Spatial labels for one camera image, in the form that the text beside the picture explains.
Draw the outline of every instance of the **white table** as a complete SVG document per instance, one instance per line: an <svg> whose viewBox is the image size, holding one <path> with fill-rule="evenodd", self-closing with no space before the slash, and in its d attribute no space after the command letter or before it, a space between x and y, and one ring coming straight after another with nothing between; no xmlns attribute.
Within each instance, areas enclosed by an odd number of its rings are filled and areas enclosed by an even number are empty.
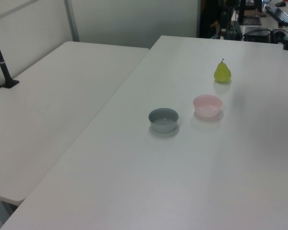
<svg viewBox="0 0 288 230"><path fill-rule="evenodd" d="M220 116L193 114L204 93ZM159 107L178 130L149 128ZM288 51L162 36L2 227L28 229L288 229Z"/></svg>
<svg viewBox="0 0 288 230"><path fill-rule="evenodd" d="M147 52L67 42L0 89L0 200L32 192Z"/></svg>

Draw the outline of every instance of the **wall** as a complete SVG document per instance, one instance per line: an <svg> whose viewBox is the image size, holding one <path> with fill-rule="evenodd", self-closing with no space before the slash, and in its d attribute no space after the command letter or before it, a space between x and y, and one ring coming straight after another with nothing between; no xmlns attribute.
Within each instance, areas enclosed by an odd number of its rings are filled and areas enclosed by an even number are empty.
<svg viewBox="0 0 288 230"><path fill-rule="evenodd" d="M151 48L161 35L197 35L199 0L68 2L81 42Z"/></svg>
<svg viewBox="0 0 288 230"><path fill-rule="evenodd" d="M63 0L38 0L0 19L0 49L12 78L71 40Z"/></svg>

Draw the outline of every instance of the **tabletop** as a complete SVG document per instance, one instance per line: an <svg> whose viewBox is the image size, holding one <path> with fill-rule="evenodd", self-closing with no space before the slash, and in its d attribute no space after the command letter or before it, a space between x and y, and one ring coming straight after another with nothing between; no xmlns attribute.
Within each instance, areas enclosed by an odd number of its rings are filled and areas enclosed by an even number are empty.
<svg viewBox="0 0 288 230"><path fill-rule="evenodd" d="M220 115L194 115L201 94ZM150 128L160 107L171 133ZM288 51L162 36L2 227L26 229L288 229Z"/></svg>
<svg viewBox="0 0 288 230"><path fill-rule="evenodd" d="M67 42L0 88L0 200L32 192L147 52Z"/></svg>

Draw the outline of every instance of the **pear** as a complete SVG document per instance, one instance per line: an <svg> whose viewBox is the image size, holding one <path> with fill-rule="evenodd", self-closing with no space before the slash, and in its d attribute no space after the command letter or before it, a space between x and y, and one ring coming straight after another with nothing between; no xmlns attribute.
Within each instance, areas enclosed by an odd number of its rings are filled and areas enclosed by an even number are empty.
<svg viewBox="0 0 288 230"><path fill-rule="evenodd" d="M224 59L222 59L221 63L216 68L215 71L215 80L219 82L227 82L229 81L231 77L231 72L227 68L227 65L223 62Z"/></svg>

